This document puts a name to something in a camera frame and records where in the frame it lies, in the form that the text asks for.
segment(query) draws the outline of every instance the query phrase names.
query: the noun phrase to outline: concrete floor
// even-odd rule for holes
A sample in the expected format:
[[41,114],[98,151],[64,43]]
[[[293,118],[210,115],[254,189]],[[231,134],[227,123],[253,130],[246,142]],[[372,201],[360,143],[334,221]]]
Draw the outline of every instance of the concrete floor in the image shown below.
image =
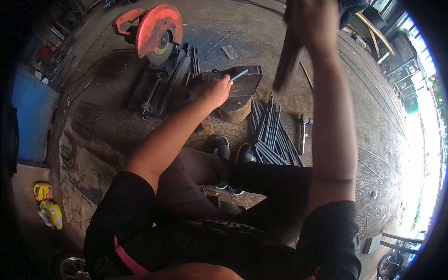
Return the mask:
[[[70,92],[71,100],[66,116],[73,115],[82,100],[100,105],[103,110],[96,124],[94,137],[124,156],[128,156],[143,137],[160,124],[160,120],[149,118],[144,121],[126,108],[143,63],[135,58],[133,52],[111,53],[112,50],[133,47],[113,33],[112,22],[127,10],[136,7],[150,9],[160,3],[171,3],[180,11],[183,22],[187,24],[184,26],[183,40],[198,46],[203,72],[239,65],[261,65],[264,76],[257,93],[262,100],[267,100],[271,92],[280,58],[285,33],[281,17],[252,5],[236,10],[246,3],[232,0],[143,0],[136,4],[116,7],[108,12],[103,12],[98,6],[89,15],[86,23],[76,31],[75,48],[64,64],[63,74],[67,77],[65,92]],[[284,10],[282,4],[276,1],[260,0],[259,3],[279,11]],[[214,43],[228,33],[231,34],[206,54]],[[339,42],[340,56],[346,61],[342,62],[342,65],[353,96],[359,145],[402,169],[407,161],[403,155],[407,142],[401,132],[405,131],[406,127],[404,111],[371,55],[343,31],[340,32]],[[229,60],[219,48],[228,44],[236,50],[237,59]],[[82,76],[84,71],[102,57],[107,58],[95,64]],[[312,76],[312,64],[307,52],[303,54],[302,62]],[[296,71],[287,93],[277,95],[276,100],[284,107],[286,129],[297,141],[298,128],[292,116],[313,116],[313,97],[301,68]],[[247,121],[230,124],[213,117],[213,126],[216,134],[225,135],[229,139],[232,157],[241,144],[250,141]],[[308,131],[308,134],[304,162],[306,166],[312,166],[312,132]],[[186,146],[204,149],[206,144],[207,137],[198,129]],[[364,165],[359,165],[356,200],[362,248],[365,239],[380,230],[386,229],[390,233],[397,231],[401,211],[402,174],[362,150],[359,151],[359,159],[384,179],[382,181]],[[234,197],[207,187],[205,189],[208,194],[218,194],[246,207],[263,199],[262,196],[253,194]],[[371,191],[377,192],[376,198],[371,197]],[[372,279],[382,255],[383,251],[361,255],[363,270],[360,279]]]

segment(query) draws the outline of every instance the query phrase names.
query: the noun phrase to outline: wrist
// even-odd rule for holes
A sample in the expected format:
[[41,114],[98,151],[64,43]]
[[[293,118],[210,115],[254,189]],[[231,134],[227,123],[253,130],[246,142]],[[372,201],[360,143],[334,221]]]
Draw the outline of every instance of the wrist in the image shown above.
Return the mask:
[[204,96],[198,96],[192,103],[198,106],[198,108],[201,108],[209,113],[220,106],[217,105],[214,100],[211,100],[210,98]]
[[222,102],[220,103],[216,98],[211,98],[207,95],[200,95],[194,101],[200,103],[203,108],[206,108],[210,112],[222,105]]

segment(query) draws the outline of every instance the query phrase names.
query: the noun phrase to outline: blue board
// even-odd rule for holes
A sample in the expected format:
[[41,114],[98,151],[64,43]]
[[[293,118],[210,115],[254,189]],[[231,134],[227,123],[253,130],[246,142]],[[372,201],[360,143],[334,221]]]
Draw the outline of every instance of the blue board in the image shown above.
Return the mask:
[[48,125],[59,94],[19,66],[11,103],[17,108],[19,158],[43,163]]

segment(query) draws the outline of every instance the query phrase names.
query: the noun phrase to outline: hand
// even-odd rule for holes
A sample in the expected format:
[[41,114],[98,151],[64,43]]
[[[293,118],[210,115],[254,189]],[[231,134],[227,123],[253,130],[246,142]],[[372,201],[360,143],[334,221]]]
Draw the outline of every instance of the hand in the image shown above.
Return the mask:
[[227,74],[221,79],[211,79],[200,90],[198,99],[204,100],[216,109],[227,100],[232,85],[233,82]]
[[337,0],[297,0],[293,2],[294,33],[313,56],[326,56],[337,49],[339,4]]

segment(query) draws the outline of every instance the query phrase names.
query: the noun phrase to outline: blurred hammer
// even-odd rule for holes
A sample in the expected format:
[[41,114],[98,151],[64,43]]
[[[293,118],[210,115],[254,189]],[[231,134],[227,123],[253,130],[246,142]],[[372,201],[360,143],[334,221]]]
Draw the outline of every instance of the blurred hammer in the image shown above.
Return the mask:
[[300,43],[290,25],[293,13],[293,4],[297,4],[292,0],[286,0],[286,11],[283,15],[284,22],[288,25],[286,35],[284,37],[283,48],[280,55],[279,65],[277,66],[276,77],[272,84],[273,90],[283,91],[289,83],[289,77],[294,71],[296,61],[300,57],[303,50],[303,44]]

